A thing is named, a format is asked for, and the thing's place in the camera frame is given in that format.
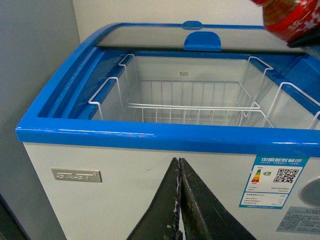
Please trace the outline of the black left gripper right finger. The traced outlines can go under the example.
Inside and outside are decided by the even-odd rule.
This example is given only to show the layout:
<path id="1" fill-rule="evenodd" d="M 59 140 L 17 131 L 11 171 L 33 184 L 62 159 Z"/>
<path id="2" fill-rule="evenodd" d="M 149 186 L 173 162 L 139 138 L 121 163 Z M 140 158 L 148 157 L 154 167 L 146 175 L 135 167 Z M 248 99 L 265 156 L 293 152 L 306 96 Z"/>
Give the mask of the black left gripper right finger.
<path id="1" fill-rule="evenodd" d="M 187 240 L 254 240 L 223 206 L 191 165 L 179 159 L 181 211 Z"/>

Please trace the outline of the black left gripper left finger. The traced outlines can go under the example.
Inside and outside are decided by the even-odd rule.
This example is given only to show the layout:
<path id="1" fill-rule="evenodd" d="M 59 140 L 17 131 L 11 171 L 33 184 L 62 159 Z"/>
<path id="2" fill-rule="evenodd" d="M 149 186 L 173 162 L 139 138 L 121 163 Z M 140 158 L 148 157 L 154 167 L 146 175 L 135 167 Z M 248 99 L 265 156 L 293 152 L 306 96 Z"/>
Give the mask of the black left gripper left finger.
<path id="1" fill-rule="evenodd" d="M 127 237 L 129 240 L 181 240 L 181 166 L 173 158 L 146 212 Z"/>

